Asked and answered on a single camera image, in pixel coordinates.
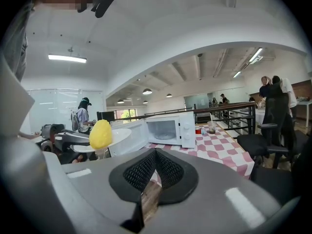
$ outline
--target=white microwave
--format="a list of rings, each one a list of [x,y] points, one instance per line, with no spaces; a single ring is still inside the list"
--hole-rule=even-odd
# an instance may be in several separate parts
[[[111,156],[134,152],[148,142],[167,145],[195,147],[195,119],[193,112],[157,115],[130,123],[113,126],[112,129],[131,129],[129,138],[123,140],[122,147],[111,147]]]

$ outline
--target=wooden panel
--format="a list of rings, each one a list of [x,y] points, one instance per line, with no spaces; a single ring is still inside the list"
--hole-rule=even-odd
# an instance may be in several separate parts
[[[292,88],[296,97],[310,97],[312,98],[312,82],[311,80],[306,80],[298,83],[292,84]],[[253,97],[256,102],[261,100],[259,93],[250,94],[250,97]],[[301,119],[307,118],[307,111],[306,106],[298,105],[297,106],[297,117]],[[310,117],[309,119],[312,120],[312,106],[310,106]]]

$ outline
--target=yellow object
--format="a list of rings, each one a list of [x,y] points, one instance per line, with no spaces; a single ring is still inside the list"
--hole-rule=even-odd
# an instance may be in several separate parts
[[[93,127],[90,136],[90,145],[93,149],[102,149],[112,144],[113,134],[108,121],[101,119]]]

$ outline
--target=checkered tablecloth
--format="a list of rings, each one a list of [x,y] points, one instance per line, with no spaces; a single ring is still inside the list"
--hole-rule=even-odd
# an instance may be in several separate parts
[[[208,125],[201,125],[199,127],[204,127],[206,131],[209,129]],[[250,158],[249,153],[245,152],[242,147],[219,126],[216,127],[215,134],[213,135],[209,133],[196,135],[195,148],[182,148],[180,145],[154,143],[148,143],[145,146],[145,148],[153,147],[164,150],[175,150],[184,154],[224,164],[234,171],[237,171],[245,178],[249,178],[254,167],[254,161]],[[151,180],[161,185],[160,177],[156,171]]]

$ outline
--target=wooden floor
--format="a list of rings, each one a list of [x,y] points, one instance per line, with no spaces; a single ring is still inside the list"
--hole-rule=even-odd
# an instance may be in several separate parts
[[[295,124],[295,130],[300,130],[303,133],[310,133],[311,124],[309,128],[306,127],[305,120],[297,120]],[[264,158],[264,166],[266,168],[272,168],[274,155],[270,155],[270,158]],[[278,169],[290,170],[291,166],[289,162],[279,163]],[[157,202],[162,188],[156,183],[150,181],[146,186],[142,194],[142,210],[144,223],[148,224],[148,221],[153,217],[157,211]]]

